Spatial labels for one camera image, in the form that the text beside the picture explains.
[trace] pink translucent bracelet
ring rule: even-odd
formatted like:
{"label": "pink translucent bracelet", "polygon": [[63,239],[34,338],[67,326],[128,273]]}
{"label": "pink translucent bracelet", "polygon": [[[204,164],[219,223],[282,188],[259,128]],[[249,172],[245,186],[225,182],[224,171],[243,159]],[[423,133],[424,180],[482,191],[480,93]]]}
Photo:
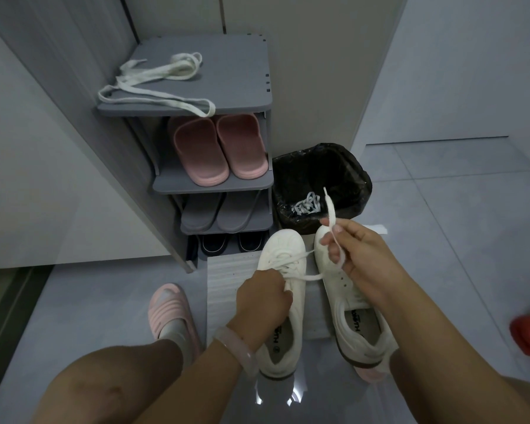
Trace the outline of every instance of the pink translucent bracelet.
{"label": "pink translucent bracelet", "polygon": [[214,333],[214,339],[221,342],[232,353],[232,356],[237,358],[249,378],[257,376],[259,365],[255,355],[233,330],[219,327]]}

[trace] shoelace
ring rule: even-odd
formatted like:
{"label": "shoelace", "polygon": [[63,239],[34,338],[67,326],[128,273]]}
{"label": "shoelace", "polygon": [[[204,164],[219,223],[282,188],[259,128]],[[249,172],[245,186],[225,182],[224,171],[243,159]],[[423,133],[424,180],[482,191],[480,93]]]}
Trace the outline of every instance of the shoelace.
{"label": "shoelace", "polygon": [[306,195],[306,199],[298,201],[296,204],[291,206],[290,209],[298,215],[319,213],[320,196],[314,192],[309,192],[308,195]]}
{"label": "shoelace", "polygon": [[[216,106],[212,101],[205,98],[183,98],[166,92],[155,90],[140,89],[135,85],[153,82],[155,80],[188,80],[198,73],[202,63],[202,55],[198,52],[193,54],[176,54],[170,57],[170,63],[152,69],[134,68],[137,64],[147,61],[147,59],[130,59],[120,67],[121,76],[116,77],[115,85],[106,85],[98,91],[100,101],[108,104],[127,104],[127,103],[148,103],[160,106],[182,108],[190,111],[200,117],[211,117],[216,113]],[[143,97],[123,97],[111,98],[113,91],[121,89],[123,91],[139,94],[150,95],[155,98]],[[198,107],[189,104],[189,102],[206,103],[208,111],[204,113]]]}
{"label": "shoelace", "polygon": [[[328,227],[330,228],[330,231],[332,232],[332,235],[334,237],[334,241],[336,242],[338,248],[339,248],[339,262],[336,265],[338,269],[341,269],[345,263],[345,251],[341,248],[341,245],[339,245],[336,236],[333,234],[333,227],[336,225],[336,209],[334,208],[334,204],[332,202],[332,198],[328,196],[328,192],[326,191],[326,188],[324,188],[325,193],[325,200],[326,200],[326,206],[328,207]],[[306,259],[306,257],[313,253],[314,250],[306,251],[304,253],[295,254],[294,256],[290,255],[289,250],[283,250],[279,249],[275,255],[272,256],[270,260],[270,266],[269,269],[276,269],[283,275],[284,278],[298,278],[303,281],[316,281],[321,280],[324,278],[324,274],[320,273],[318,275],[305,275],[300,274],[297,269],[297,262],[300,259]]]}

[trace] black shoe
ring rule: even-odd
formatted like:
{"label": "black shoe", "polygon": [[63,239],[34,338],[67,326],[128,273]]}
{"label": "black shoe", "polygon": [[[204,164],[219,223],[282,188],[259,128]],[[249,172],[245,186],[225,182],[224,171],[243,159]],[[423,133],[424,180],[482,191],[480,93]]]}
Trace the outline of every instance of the black shoe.
{"label": "black shoe", "polygon": [[259,251],[267,242],[269,231],[240,232],[237,234],[237,245],[242,253]]}
{"label": "black shoe", "polygon": [[221,255],[228,246],[230,236],[229,233],[200,235],[202,252],[208,257]]}

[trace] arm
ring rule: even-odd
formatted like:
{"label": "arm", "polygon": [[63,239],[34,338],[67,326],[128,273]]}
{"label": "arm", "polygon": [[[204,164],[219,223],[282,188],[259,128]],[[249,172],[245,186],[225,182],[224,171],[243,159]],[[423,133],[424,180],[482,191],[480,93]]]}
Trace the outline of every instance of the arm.
{"label": "arm", "polygon": [[[257,351],[282,324],[292,304],[278,271],[256,271],[237,291],[236,316],[227,326]],[[208,349],[135,421],[142,424],[218,423],[241,373],[237,359],[220,342]]]}
{"label": "arm", "polygon": [[[338,219],[344,271],[385,316],[437,423],[530,423],[530,407],[410,278],[381,236]],[[333,262],[339,249],[322,239]]]}

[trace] shoe rack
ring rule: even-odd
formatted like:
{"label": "shoe rack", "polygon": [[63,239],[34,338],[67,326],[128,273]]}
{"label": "shoe rack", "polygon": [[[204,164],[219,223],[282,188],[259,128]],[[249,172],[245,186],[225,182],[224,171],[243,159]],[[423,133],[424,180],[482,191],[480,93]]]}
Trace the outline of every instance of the shoe rack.
{"label": "shoe rack", "polygon": [[[192,113],[151,104],[100,103],[98,110],[104,116],[125,118],[134,130],[153,164],[155,180],[152,188],[155,193],[170,195],[184,210],[188,206],[188,196],[195,193],[261,191],[251,218],[241,232],[268,230],[273,225],[271,186],[274,178],[269,139],[273,98],[267,41],[260,34],[154,37],[142,41],[130,58],[147,59],[140,67],[154,68],[167,64],[172,55],[183,52],[202,54],[202,65],[195,77],[187,81],[160,80],[138,87],[185,98],[210,99],[216,105],[217,115],[255,113],[269,160],[269,170],[263,176],[242,180],[230,170],[225,182],[211,187],[199,186],[183,168],[167,132],[169,117],[191,116]],[[128,94],[118,90],[113,96],[119,98]],[[160,119],[158,127],[150,134],[141,120],[145,117]],[[184,226],[181,230],[194,235]],[[220,232],[214,222],[205,232],[197,232],[197,235]]]}

